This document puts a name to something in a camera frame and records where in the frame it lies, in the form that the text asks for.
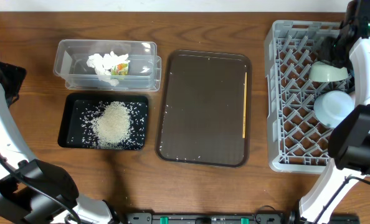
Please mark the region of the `wooden chopstick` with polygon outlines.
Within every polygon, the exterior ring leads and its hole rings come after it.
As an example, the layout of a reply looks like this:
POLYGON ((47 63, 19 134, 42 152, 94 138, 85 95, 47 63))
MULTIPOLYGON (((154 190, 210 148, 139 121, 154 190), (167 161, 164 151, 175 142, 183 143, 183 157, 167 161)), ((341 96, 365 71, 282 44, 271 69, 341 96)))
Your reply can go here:
POLYGON ((243 123, 242 123, 242 138, 245 139, 246 133, 246 117, 247 117, 247 72, 244 77, 244 102, 243 102, 243 123))

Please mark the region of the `white rice pile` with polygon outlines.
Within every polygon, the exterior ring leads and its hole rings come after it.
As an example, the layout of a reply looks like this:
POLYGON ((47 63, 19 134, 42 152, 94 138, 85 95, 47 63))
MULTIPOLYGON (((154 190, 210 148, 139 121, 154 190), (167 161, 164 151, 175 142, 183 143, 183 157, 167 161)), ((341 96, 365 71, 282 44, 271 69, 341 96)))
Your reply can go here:
POLYGON ((140 150, 145 144, 148 105, 99 101, 79 113, 80 145, 94 149, 140 150))

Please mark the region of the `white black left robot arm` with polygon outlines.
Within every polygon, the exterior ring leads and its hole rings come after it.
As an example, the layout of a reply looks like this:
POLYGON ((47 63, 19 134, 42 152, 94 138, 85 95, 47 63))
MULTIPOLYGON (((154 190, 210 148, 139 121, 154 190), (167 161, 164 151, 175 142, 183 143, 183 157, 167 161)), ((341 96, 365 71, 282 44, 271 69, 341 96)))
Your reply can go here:
POLYGON ((69 173, 36 157, 9 107, 26 70, 0 62, 0 217, 12 223, 123 223, 104 200, 79 193, 69 173))

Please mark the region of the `white tissue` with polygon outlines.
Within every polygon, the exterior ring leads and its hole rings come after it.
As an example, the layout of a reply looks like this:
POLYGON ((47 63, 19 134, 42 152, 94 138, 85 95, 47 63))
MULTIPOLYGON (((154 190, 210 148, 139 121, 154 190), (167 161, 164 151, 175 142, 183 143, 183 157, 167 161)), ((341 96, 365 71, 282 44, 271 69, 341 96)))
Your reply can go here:
POLYGON ((107 82, 111 86, 117 86, 120 83, 118 79, 113 77, 109 70, 95 70, 95 71, 98 75, 98 79, 102 82, 107 82))
POLYGON ((87 66, 93 68, 94 70, 109 70, 112 66, 120 63, 130 63, 128 59, 129 55, 116 55, 113 51, 109 54, 101 56, 100 54, 93 54, 88 57, 87 66))

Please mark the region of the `mint green bowl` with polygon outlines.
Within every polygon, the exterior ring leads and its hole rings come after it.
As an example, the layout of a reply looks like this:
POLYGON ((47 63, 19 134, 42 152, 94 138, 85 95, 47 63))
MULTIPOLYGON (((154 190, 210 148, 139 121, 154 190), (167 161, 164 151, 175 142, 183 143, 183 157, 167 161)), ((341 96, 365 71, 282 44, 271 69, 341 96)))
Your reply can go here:
POLYGON ((313 82, 338 82, 349 77, 348 70, 337 68, 323 62, 315 62, 311 66, 309 79, 313 82))

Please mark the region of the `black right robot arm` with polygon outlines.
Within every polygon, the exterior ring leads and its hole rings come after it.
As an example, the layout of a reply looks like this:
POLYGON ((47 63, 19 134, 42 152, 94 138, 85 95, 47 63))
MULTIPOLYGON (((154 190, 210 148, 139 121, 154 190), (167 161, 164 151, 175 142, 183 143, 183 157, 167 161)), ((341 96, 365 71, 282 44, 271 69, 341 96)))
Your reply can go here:
POLYGON ((323 41, 318 61, 354 72, 355 108, 332 131, 330 160, 290 223, 329 223, 347 192, 370 175, 370 0, 348 3, 339 35, 323 41))

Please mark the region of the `light blue white bowl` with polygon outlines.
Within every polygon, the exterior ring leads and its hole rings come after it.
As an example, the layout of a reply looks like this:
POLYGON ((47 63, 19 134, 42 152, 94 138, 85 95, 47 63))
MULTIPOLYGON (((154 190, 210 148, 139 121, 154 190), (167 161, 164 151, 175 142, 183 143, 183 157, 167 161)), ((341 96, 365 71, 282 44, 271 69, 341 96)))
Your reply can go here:
POLYGON ((347 93, 334 90, 319 96, 313 110, 320 123, 335 128, 354 110, 354 101, 347 93))

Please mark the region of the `green orange snack wrapper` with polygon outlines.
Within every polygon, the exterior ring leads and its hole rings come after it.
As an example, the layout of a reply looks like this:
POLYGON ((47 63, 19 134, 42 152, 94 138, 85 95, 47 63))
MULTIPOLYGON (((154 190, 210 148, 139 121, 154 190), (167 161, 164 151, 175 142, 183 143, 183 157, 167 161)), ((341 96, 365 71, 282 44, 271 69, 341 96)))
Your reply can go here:
POLYGON ((117 65, 112 66, 110 72, 112 75, 127 75, 128 74, 128 63, 120 63, 117 65))

